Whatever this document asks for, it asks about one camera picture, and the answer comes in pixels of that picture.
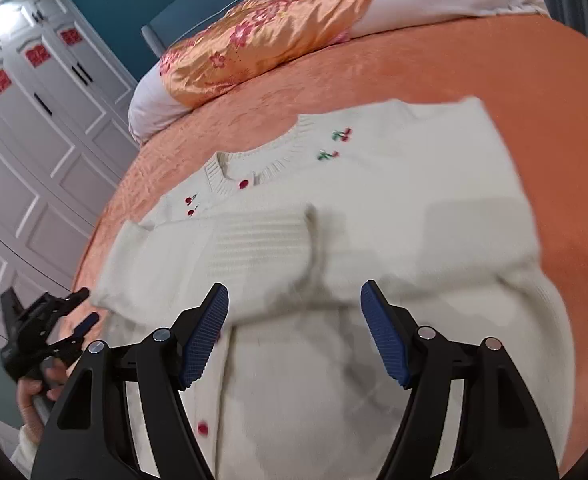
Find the person's left hand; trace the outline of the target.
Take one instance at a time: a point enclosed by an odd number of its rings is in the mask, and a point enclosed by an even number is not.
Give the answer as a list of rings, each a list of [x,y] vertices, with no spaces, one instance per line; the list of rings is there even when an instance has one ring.
[[[53,359],[44,370],[44,377],[50,385],[47,398],[56,402],[67,383],[67,367],[59,359]],[[40,380],[22,377],[17,382],[16,400],[20,410],[26,436],[34,445],[38,445],[44,433],[44,423],[37,413],[35,400],[40,396],[42,382]]]

